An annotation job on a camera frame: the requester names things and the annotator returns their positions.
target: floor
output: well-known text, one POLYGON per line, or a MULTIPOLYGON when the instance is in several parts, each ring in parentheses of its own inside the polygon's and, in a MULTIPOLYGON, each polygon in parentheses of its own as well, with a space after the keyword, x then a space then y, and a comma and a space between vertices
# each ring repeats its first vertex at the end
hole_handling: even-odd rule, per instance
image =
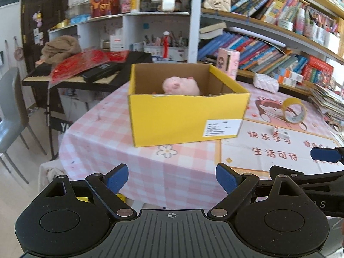
MULTIPOLYGON (((51 159, 49 154, 48 128, 45 126, 44 110, 32 114, 30 125, 48 153, 45 156, 37 146, 27 129, 23 131, 23 137, 27 142, 28 150, 18 138, 8 149, 8 155, 16 164, 21 173, 29 181, 25 184, 20 176, 12 169, 6 158, 2 156, 6 165, 12 171, 11 174, 0 164, 0 257, 20 258, 23 251, 14 233, 14 225, 18 216, 38 195, 38 169, 42 163, 51 159)), ((58 133, 53 131, 54 148, 58 148, 58 133)), ((144 208, 159 208, 145 204, 144 208)))

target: brown cloth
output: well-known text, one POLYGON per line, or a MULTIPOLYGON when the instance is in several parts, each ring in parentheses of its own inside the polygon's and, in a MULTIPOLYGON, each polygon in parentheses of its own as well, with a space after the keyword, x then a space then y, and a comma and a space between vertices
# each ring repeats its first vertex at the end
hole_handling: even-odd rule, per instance
POLYGON ((61 36, 47 42, 42 49, 42 55, 47 64, 56 65, 81 51, 79 41, 76 38, 61 36))

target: pink cartoon box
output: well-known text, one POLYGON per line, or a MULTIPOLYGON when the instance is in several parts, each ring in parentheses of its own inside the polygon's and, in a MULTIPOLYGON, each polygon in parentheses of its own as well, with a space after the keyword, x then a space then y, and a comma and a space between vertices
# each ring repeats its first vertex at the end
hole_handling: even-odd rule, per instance
POLYGON ((233 49, 219 48, 216 67, 235 80, 238 73, 240 52, 233 49))

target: white daisy pattern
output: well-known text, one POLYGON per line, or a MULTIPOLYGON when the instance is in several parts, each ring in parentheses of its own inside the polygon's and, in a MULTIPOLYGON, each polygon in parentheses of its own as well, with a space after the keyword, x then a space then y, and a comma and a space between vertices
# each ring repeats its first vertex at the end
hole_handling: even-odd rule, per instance
POLYGON ((168 145, 159 145, 158 146, 158 151, 157 155, 161 156, 163 155, 165 158, 171 158, 172 155, 178 154, 176 150, 173 149, 173 146, 168 144, 168 145))

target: chair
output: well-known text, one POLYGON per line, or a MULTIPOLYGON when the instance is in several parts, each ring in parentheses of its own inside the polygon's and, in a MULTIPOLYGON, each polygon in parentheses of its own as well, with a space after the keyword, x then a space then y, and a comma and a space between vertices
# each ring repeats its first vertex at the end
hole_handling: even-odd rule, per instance
MULTIPOLYGON (((29 116, 24 103, 19 69, 17 67, 10 68, 8 72, 5 73, 5 75, 0 79, 0 108, 3 113, 3 119, 0 122, 0 153, 5 155, 18 175, 20 175, 20 177, 27 184, 29 184, 29 182, 8 156, 8 148, 18 137, 20 137, 26 148, 29 149, 27 143, 21 135, 22 131, 27 127, 44 155, 46 155, 46 152, 29 125, 29 116)), ((1 157, 0 162, 5 166, 6 170, 11 173, 1 157)))

